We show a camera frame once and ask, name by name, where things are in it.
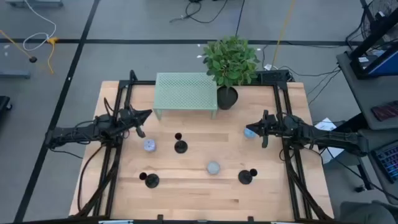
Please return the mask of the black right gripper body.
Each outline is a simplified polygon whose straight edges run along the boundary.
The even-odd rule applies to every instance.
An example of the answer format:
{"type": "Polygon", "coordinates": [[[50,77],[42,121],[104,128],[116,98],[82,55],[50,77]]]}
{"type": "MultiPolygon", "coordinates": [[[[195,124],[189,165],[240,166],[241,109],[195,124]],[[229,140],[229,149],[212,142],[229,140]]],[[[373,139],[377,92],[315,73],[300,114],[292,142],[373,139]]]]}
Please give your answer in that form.
{"type": "Polygon", "coordinates": [[[269,135],[280,136],[282,131],[274,114],[269,114],[268,110],[264,110],[260,121],[259,135],[262,137],[262,148],[266,148],[269,143],[269,135]]]}

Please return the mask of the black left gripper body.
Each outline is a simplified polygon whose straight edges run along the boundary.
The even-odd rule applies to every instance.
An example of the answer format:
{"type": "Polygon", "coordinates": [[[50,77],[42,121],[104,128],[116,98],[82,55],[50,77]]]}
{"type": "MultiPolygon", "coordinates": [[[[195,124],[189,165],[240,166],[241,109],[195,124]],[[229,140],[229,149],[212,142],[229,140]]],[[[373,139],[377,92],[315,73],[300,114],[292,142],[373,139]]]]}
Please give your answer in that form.
{"type": "Polygon", "coordinates": [[[118,121],[121,123],[120,128],[122,129],[122,132],[135,128],[136,133],[140,138],[144,138],[146,136],[145,132],[141,129],[142,125],[137,125],[136,123],[136,110],[132,107],[121,110],[118,121]]]}

